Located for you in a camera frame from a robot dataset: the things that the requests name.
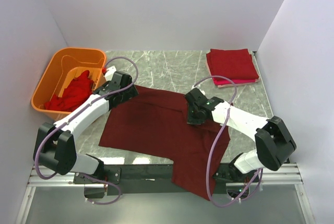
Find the dark red t shirt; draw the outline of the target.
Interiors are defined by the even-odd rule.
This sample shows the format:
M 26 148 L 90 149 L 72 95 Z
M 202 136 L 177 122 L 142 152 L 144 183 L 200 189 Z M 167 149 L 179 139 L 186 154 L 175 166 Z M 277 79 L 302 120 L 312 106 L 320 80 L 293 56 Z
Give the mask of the dark red t shirt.
M 207 160 L 220 124 L 188 124 L 181 93 L 136 88 L 136 97 L 111 110 L 99 146 L 168 158 L 172 182 L 207 199 Z

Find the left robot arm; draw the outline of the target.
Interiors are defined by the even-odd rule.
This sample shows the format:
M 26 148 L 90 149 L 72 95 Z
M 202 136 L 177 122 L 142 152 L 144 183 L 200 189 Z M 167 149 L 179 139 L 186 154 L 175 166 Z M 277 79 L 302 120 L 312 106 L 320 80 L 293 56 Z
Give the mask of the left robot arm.
M 97 88 L 75 111 L 54 124 L 42 124 L 34 148 L 34 165 L 45 166 L 56 174 L 68 172 L 97 176 L 103 162 L 93 156 L 79 154 L 75 141 L 100 116 L 138 95 L 131 75 L 116 71 L 111 80 Z

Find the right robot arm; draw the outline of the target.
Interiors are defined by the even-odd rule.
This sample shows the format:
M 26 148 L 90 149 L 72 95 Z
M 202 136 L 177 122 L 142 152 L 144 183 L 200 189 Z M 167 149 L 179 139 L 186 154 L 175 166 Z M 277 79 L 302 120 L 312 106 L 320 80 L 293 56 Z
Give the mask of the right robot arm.
M 255 143 L 254 150 L 240 154 L 230 163 L 237 174 L 261 168 L 277 171 L 296 150 L 292 135 L 277 116 L 269 119 L 243 111 L 218 97 L 208 99 L 198 88 L 188 92 L 185 99 L 188 124 L 200 125 L 207 120 L 226 123 Z

